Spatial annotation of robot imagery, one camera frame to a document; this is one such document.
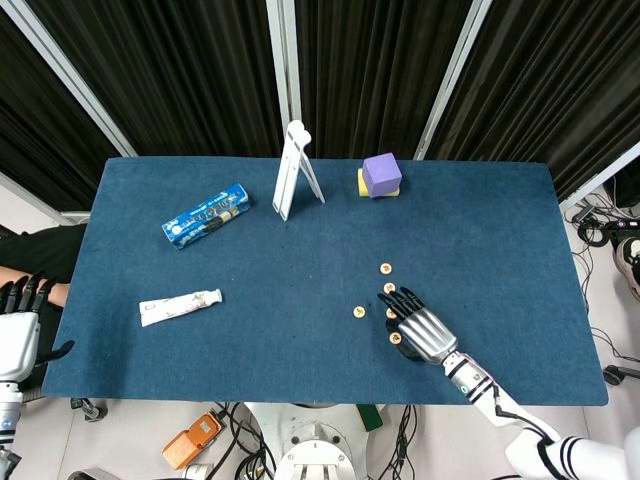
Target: blue felt mat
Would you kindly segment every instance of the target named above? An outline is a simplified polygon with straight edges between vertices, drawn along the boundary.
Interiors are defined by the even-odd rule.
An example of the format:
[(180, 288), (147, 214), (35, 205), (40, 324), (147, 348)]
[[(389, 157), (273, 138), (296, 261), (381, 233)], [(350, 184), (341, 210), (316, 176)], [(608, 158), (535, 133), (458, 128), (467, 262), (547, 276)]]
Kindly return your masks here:
[[(389, 343), (376, 293), (392, 281), (422, 296), (517, 401), (606, 403), (546, 166), (404, 161), (401, 195), (374, 201), (358, 196), (361, 163), (314, 160), (327, 203), (300, 175), (284, 223), (271, 206), (278, 160), (110, 160), (57, 339), (76, 345), (49, 367), (45, 392), (466, 403), (441, 368)], [(234, 182), (252, 209), (176, 250), (160, 226)], [(141, 327), (138, 302), (215, 288), (224, 303)]]

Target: blue packaging box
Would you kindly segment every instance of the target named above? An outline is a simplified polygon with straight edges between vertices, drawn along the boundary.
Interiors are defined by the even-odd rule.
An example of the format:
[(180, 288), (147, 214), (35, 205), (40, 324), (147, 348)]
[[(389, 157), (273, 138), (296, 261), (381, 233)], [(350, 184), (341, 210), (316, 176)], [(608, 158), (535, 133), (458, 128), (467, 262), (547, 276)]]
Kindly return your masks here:
[(162, 225), (165, 235), (178, 249), (217, 230), (251, 207), (249, 195), (236, 183), (193, 209)]

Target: black backdrop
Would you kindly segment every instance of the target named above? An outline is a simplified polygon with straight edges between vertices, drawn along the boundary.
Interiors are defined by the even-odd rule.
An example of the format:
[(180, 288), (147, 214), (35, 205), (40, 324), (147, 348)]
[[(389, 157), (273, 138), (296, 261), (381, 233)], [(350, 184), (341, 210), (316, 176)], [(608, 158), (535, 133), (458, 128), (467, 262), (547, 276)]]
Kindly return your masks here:
[[(29, 0), (141, 155), (279, 156), (264, 0)], [(312, 156), (411, 158), (470, 0), (296, 0)], [(89, 209), (116, 155), (0, 15), (0, 170)], [(565, 198), (640, 140), (640, 0), (494, 0), (427, 158), (547, 163)]]
[(87, 210), (116, 154), (0, 10), (0, 171), (59, 210)]
[(412, 158), (470, 4), (297, 0), (311, 154)]
[(640, 1), (494, 1), (427, 158), (545, 162), (564, 198), (640, 141)]

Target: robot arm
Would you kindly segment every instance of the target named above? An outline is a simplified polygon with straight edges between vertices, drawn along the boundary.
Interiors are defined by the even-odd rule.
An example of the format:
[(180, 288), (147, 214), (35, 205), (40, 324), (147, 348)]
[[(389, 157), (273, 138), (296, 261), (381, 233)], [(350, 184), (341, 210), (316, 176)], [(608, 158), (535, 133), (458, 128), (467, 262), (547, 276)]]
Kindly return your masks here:
[(458, 340), (411, 290), (378, 294), (396, 314), (387, 327), (405, 348), (426, 362), (442, 365), (445, 375), (496, 427), (519, 426), (522, 433), (507, 447), (509, 463), (532, 480), (629, 479), (625, 452), (591, 440), (560, 435), (518, 405), (473, 358), (457, 351)]
[(55, 281), (48, 280), (38, 290), (40, 275), (23, 277), (0, 288), (0, 480), (7, 480), (20, 462), (9, 450), (20, 418), (22, 393), (19, 382), (38, 364), (60, 358), (73, 346), (38, 357), (39, 313)]

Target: yellow block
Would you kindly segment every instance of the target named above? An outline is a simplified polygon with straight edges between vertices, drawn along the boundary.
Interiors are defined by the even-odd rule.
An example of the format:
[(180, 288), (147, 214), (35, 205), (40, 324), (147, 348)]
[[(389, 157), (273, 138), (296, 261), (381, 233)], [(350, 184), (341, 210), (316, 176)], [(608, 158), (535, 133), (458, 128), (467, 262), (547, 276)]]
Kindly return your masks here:
[[(364, 183), (364, 177), (362, 176), (362, 169), (358, 169), (358, 194), (361, 197), (368, 197), (369, 191), (367, 190), (367, 184)], [(400, 195), (400, 187), (398, 187), (395, 192), (387, 193), (383, 195), (383, 197), (397, 197)]]

